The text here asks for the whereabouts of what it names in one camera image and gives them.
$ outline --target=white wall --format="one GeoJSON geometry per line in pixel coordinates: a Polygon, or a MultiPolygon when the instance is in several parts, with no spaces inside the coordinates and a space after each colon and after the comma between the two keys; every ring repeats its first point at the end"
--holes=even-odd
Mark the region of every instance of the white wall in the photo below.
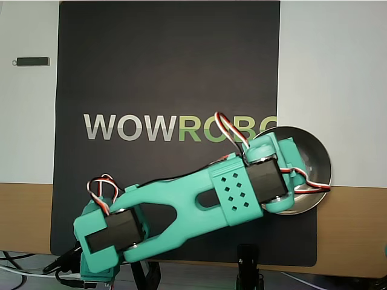
{"type": "MultiPolygon", "coordinates": [[[[52,183],[58,6],[2,6],[0,182],[52,183]],[[51,66],[13,67],[21,56],[51,66]]],[[[387,187],[386,14],[382,1],[281,2],[278,122],[324,143],[334,185],[387,187]]]]}
{"type": "Polygon", "coordinates": [[[0,182],[52,183],[58,1],[4,1],[0,14],[0,182]],[[17,57],[48,67],[15,67],[17,57]]]}
{"type": "Polygon", "coordinates": [[[387,187],[387,2],[281,2],[278,123],[312,132],[333,185],[387,187]]]}

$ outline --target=white cable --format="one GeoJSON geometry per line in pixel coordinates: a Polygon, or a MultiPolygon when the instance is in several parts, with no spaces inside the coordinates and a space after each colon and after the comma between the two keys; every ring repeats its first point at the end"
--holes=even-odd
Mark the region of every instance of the white cable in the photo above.
{"type": "MultiPolygon", "coordinates": [[[[4,271],[11,272],[13,274],[18,274],[22,276],[29,276],[29,277],[39,277],[39,278],[55,278],[55,275],[40,275],[40,274],[31,274],[31,273],[24,273],[17,270],[13,270],[7,267],[0,266],[0,269],[3,269],[4,271]]],[[[60,278],[80,278],[80,274],[67,274],[67,275],[59,275],[60,278]]]]}
{"type": "Polygon", "coordinates": [[[318,289],[318,290],[328,290],[328,289],[326,289],[326,288],[318,287],[318,286],[315,285],[315,284],[306,282],[306,281],[304,281],[304,280],[302,280],[302,279],[300,279],[300,278],[297,278],[297,277],[295,277],[295,276],[293,276],[293,275],[290,275],[290,274],[288,274],[288,273],[285,273],[285,272],[281,272],[281,273],[282,273],[283,275],[285,275],[285,276],[288,276],[289,278],[292,278],[292,279],[298,281],[298,282],[301,282],[301,283],[303,283],[303,284],[305,284],[305,285],[311,286],[311,287],[314,288],[314,289],[318,289]]]}
{"type": "Polygon", "coordinates": [[[241,139],[241,141],[243,142],[243,144],[247,149],[250,148],[249,141],[247,140],[247,138],[232,123],[230,123],[229,120],[227,120],[226,116],[224,116],[222,113],[215,112],[214,117],[215,117],[216,125],[218,125],[220,131],[227,137],[227,139],[229,139],[234,145],[236,145],[235,140],[231,137],[231,134],[227,130],[224,130],[222,128],[221,123],[226,124],[227,127],[229,127],[229,129],[235,135],[237,135],[239,139],[241,139]]]}
{"type": "MultiPolygon", "coordinates": [[[[103,181],[112,184],[111,181],[108,181],[108,180],[103,180],[103,181]]],[[[108,206],[108,204],[103,202],[98,196],[96,196],[94,194],[94,192],[92,192],[90,190],[90,181],[87,182],[86,189],[87,189],[88,193],[93,197],[94,202],[96,202],[102,208],[102,210],[105,212],[105,214],[108,216],[109,215],[109,206],[108,206]]]]}
{"type": "Polygon", "coordinates": [[[218,119],[218,117],[216,116],[216,113],[215,113],[215,123],[216,125],[218,125],[218,128],[219,130],[223,133],[224,136],[226,136],[227,139],[229,139],[229,141],[238,149],[239,151],[239,147],[238,145],[236,145],[234,139],[231,137],[231,134],[229,133],[229,131],[227,130],[224,130],[222,124],[221,124],[221,120],[218,119]]]}
{"type": "MultiPolygon", "coordinates": [[[[109,175],[107,173],[104,173],[103,175],[101,175],[101,177],[107,177],[107,178],[113,180],[113,177],[111,177],[111,175],[109,175]]],[[[102,181],[98,182],[98,196],[99,197],[102,196],[102,181]]]]}
{"type": "MultiPolygon", "coordinates": [[[[94,182],[106,182],[106,183],[108,183],[108,184],[111,184],[111,185],[114,187],[114,190],[115,190],[115,191],[118,191],[118,190],[119,190],[119,188],[117,187],[117,185],[115,184],[115,182],[114,182],[113,180],[108,180],[108,179],[103,179],[103,178],[101,178],[101,179],[97,178],[97,179],[95,179],[95,180],[93,180],[93,181],[94,181],[94,182]]],[[[89,193],[93,193],[93,192],[90,190],[90,181],[87,183],[86,188],[87,188],[87,191],[88,191],[89,193]]]]}
{"type": "Polygon", "coordinates": [[[309,177],[308,177],[308,174],[305,171],[303,171],[302,169],[298,168],[298,167],[281,168],[280,170],[281,170],[282,173],[291,173],[292,171],[300,173],[301,175],[304,176],[306,183],[308,185],[312,186],[312,187],[317,187],[319,189],[330,189],[331,188],[331,186],[329,184],[310,181],[309,177]]]}

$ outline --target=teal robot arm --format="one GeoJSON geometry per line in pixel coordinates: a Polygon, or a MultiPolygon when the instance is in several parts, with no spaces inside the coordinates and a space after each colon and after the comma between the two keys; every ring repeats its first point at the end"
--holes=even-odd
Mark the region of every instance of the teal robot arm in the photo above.
{"type": "Polygon", "coordinates": [[[277,141],[275,134],[269,133],[252,140],[250,148],[245,148],[245,156],[232,153],[225,160],[181,178],[129,186],[115,203],[109,204],[110,212],[134,209],[144,236],[141,242],[132,243],[124,250],[117,250],[114,245],[98,251],[91,250],[88,236],[108,227],[102,210],[91,202],[89,209],[74,221],[74,234],[83,249],[87,271],[106,273],[122,260],[132,263],[148,259],[176,249],[190,238],[260,218],[263,216],[262,204],[272,213],[292,207],[294,187],[305,182],[299,175],[279,174],[285,194],[271,195],[269,199],[265,194],[258,195],[260,184],[267,183],[270,177],[257,176],[255,170],[260,168],[262,171],[262,164],[269,160],[274,160],[277,169],[298,167],[305,170],[293,140],[277,141]],[[205,208],[199,204],[197,197],[211,189],[215,189],[220,204],[205,208]],[[177,218],[164,232],[147,238],[145,217],[138,207],[142,203],[170,205],[176,209],[177,218]]]}

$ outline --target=wire bundle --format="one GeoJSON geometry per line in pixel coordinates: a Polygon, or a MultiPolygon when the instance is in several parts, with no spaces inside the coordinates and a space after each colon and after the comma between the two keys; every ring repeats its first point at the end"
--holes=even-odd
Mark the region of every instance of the wire bundle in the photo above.
{"type": "MultiPolygon", "coordinates": [[[[242,150],[239,145],[236,143],[235,139],[231,136],[230,132],[226,129],[224,125],[226,125],[236,136],[238,136],[239,139],[242,140],[243,144],[245,145],[246,149],[250,148],[248,139],[239,131],[227,117],[220,112],[216,112],[215,115],[215,122],[219,127],[219,130],[226,136],[226,138],[241,152],[242,157],[244,158],[244,150],[242,150]]],[[[305,171],[303,171],[300,168],[293,167],[293,168],[282,168],[282,173],[291,173],[296,172],[298,174],[301,174],[305,180],[306,184],[312,187],[313,189],[297,189],[294,192],[298,195],[304,195],[309,193],[321,193],[321,192],[328,192],[330,191],[330,185],[329,184],[323,184],[323,183],[317,183],[310,181],[308,178],[308,175],[305,171]]]]}
{"type": "Polygon", "coordinates": [[[293,171],[298,173],[298,174],[301,174],[305,178],[305,183],[313,188],[313,189],[296,189],[294,191],[295,194],[305,195],[305,194],[309,194],[309,193],[328,192],[331,190],[331,186],[329,184],[310,181],[308,174],[300,168],[297,168],[297,167],[281,168],[282,173],[291,173],[293,171]]]}
{"type": "MultiPolygon", "coordinates": [[[[10,262],[12,264],[12,266],[0,265],[0,269],[4,270],[4,271],[8,271],[8,272],[13,273],[13,274],[21,275],[21,277],[22,277],[22,280],[21,280],[20,284],[18,284],[17,286],[12,288],[11,290],[17,290],[17,289],[23,287],[26,284],[26,282],[27,282],[27,277],[55,278],[54,275],[30,273],[30,272],[33,272],[33,271],[40,271],[43,268],[23,269],[18,263],[15,262],[15,260],[18,260],[18,259],[24,259],[24,258],[28,258],[28,257],[34,256],[34,254],[25,254],[25,255],[20,255],[20,256],[16,256],[16,257],[15,256],[12,257],[6,251],[3,251],[3,254],[4,254],[5,257],[4,258],[0,258],[0,261],[8,261],[8,262],[10,262]]],[[[62,277],[80,278],[80,275],[79,274],[70,274],[70,275],[63,275],[62,277]]]]}
{"type": "Polygon", "coordinates": [[[113,177],[111,177],[110,175],[108,175],[106,173],[101,175],[101,177],[96,177],[96,178],[93,178],[92,180],[88,181],[87,184],[86,184],[86,189],[87,189],[88,193],[90,194],[91,198],[93,199],[93,201],[97,205],[100,206],[102,211],[107,216],[109,216],[110,215],[109,206],[108,206],[107,203],[105,203],[103,200],[101,200],[101,197],[102,197],[102,184],[103,183],[107,183],[107,184],[110,184],[111,186],[113,186],[113,188],[114,188],[114,196],[113,196],[113,200],[112,201],[113,201],[113,203],[115,203],[115,200],[118,198],[120,188],[118,187],[117,183],[114,181],[113,177]],[[90,185],[93,182],[98,182],[98,196],[93,191],[91,191],[91,189],[90,189],[90,185]]]}
{"type": "Polygon", "coordinates": [[[242,140],[246,149],[250,148],[248,139],[239,131],[230,120],[220,112],[215,112],[215,123],[218,125],[219,130],[223,133],[224,136],[238,149],[238,151],[243,155],[244,151],[240,148],[240,146],[236,143],[235,139],[232,137],[231,133],[226,129],[224,125],[226,125],[239,139],[242,140]]]}

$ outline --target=black object on wall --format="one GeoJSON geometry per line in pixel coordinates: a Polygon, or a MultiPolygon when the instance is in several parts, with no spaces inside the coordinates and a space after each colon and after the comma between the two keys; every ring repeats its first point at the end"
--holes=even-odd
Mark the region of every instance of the black object on wall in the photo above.
{"type": "Polygon", "coordinates": [[[49,57],[18,57],[12,61],[15,66],[49,66],[49,57]]]}
{"type": "MultiPolygon", "coordinates": [[[[276,115],[278,44],[278,1],[62,3],[51,252],[73,247],[73,220],[89,201],[92,177],[109,173],[124,187],[232,152],[209,127],[215,111],[242,116],[240,125],[258,133],[276,115]]],[[[153,234],[175,217],[171,208],[142,207],[153,234]]],[[[265,213],[158,258],[234,262],[241,243],[259,246],[259,263],[314,265],[316,210],[265,213]]]]}

